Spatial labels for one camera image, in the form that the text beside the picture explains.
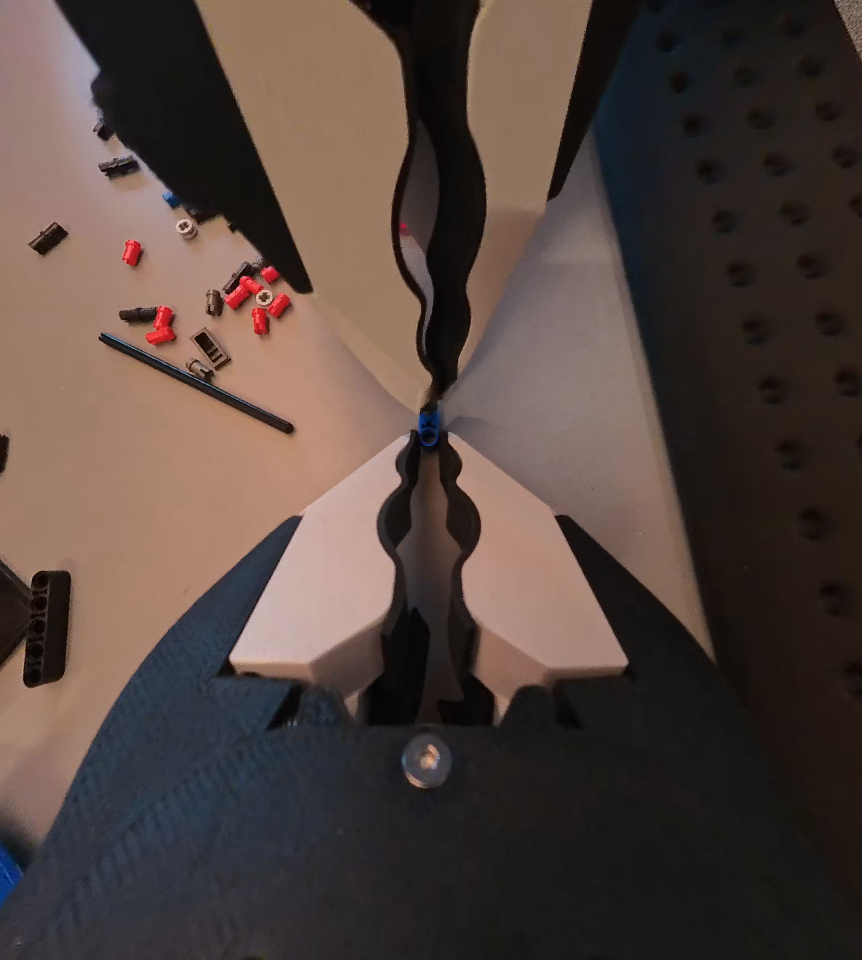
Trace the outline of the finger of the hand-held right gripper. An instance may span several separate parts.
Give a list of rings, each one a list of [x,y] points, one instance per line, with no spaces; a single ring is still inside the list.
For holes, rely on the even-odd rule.
[[[434,273],[440,394],[469,364],[545,215],[592,5],[484,2],[471,28],[463,95],[471,156],[460,170],[472,199],[441,236],[458,263]]]
[[[392,40],[353,2],[197,6],[318,313],[396,400],[423,405],[433,294],[400,231],[412,131]]]

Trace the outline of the black axle rod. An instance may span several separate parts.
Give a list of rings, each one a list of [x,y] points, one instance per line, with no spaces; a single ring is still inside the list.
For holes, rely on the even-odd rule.
[[[134,345],[127,343],[109,333],[99,333],[98,341],[111,348],[115,353],[124,355],[143,366],[155,370],[173,381],[179,382],[194,391],[201,393],[211,399],[220,402],[222,405],[234,409],[245,416],[271,427],[272,429],[285,434],[292,435],[295,432],[294,425],[283,417],[272,414],[268,410],[257,406],[256,404],[240,398],[227,390],[223,390],[214,384],[194,376],[182,368],[173,366],[158,357],[138,349]]]

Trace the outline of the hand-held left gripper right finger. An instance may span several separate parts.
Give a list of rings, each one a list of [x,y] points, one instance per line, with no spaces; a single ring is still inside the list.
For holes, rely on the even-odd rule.
[[[450,575],[448,646],[461,695],[446,724],[492,724],[524,688],[619,676],[629,659],[543,501],[464,439],[438,447]]]

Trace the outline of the small connector pins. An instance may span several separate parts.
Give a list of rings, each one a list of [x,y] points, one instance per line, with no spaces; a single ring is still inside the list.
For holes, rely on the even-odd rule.
[[[94,133],[103,141],[113,136],[113,130],[104,121],[96,124]],[[140,172],[140,164],[135,156],[127,154],[101,161],[98,169],[109,180],[115,180]],[[178,236],[186,241],[197,236],[198,225],[217,215],[206,208],[189,206],[172,191],[166,191],[163,198],[170,209],[181,208],[189,214],[179,219],[174,225]],[[68,235],[62,225],[51,222],[29,242],[29,247],[42,257],[54,250]],[[137,267],[143,254],[143,246],[137,239],[126,239],[122,254],[122,261],[126,266]],[[250,311],[253,332],[258,337],[267,336],[271,318],[279,320],[292,306],[292,300],[288,294],[275,292],[268,286],[279,280],[279,271],[266,262],[265,258],[259,257],[253,262],[245,261],[233,272],[229,281],[220,290],[209,289],[206,292],[205,312],[209,318],[219,319],[225,308],[238,310],[248,302],[254,301]],[[136,324],[149,325],[145,333],[145,342],[155,348],[175,342],[174,316],[173,309],[165,304],[119,311],[120,321],[130,327]],[[197,358],[189,359],[184,370],[215,385],[215,373],[230,362],[229,355],[206,328],[194,333],[190,340],[205,362],[202,363]],[[0,432],[0,474],[5,469],[8,444],[9,439]]]

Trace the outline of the short black beam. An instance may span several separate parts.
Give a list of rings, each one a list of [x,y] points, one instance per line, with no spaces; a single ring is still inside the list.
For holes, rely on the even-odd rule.
[[[28,689],[56,683],[65,674],[71,593],[66,570],[41,570],[31,578],[22,671]]]

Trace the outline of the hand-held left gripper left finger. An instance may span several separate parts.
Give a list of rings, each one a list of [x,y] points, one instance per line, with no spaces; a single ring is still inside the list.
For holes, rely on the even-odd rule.
[[[425,624],[399,553],[420,470],[415,431],[310,504],[229,655],[239,675],[360,697],[372,724],[412,724]]]

